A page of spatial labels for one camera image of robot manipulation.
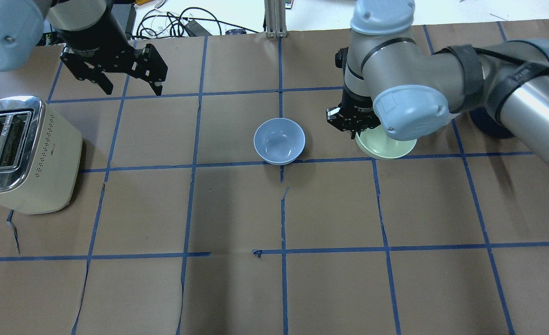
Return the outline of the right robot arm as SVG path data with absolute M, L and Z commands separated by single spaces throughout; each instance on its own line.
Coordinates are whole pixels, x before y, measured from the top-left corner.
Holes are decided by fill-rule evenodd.
M 514 136 L 549 166 L 549 40 L 451 45 L 426 56 L 411 34 L 414 13 L 413 0 L 356 2 L 350 44 L 335 55 L 342 100 L 327 109 L 327 123 L 352 139 L 380 132 L 362 151 L 395 159 L 482 108 L 474 117 L 481 131 Z

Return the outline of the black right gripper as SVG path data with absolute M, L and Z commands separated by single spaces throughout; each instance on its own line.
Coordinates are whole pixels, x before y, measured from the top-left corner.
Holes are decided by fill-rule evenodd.
M 348 131 L 352 135 L 381 125 L 373 110 L 372 98 L 353 93 L 349 89 L 343 90 L 338 106 L 326 110 L 326 121 L 337 130 Z

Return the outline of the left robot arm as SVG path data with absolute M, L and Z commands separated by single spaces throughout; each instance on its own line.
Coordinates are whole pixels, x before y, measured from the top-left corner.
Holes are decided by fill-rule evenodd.
M 25 65 L 49 23 L 65 44 L 60 59 L 75 79 L 110 95 L 108 74 L 127 74 L 162 95 L 167 64 L 154 45 L 129 44 L 113 5 L 112 0 L 0 0 L 0 72 Z

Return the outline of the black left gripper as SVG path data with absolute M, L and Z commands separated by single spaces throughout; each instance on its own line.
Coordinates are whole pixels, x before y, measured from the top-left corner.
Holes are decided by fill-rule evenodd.
M 74 77 L 88 80 L 106 94 L 113 83 L 106 74 L 127 74 L 149 84 L 156 96 L 163 93 L 168 66 L 152 44 L 135 49 L 117 23 L 96 23 L 81 30 L 60 30 L 66 43 L 60 59 Z

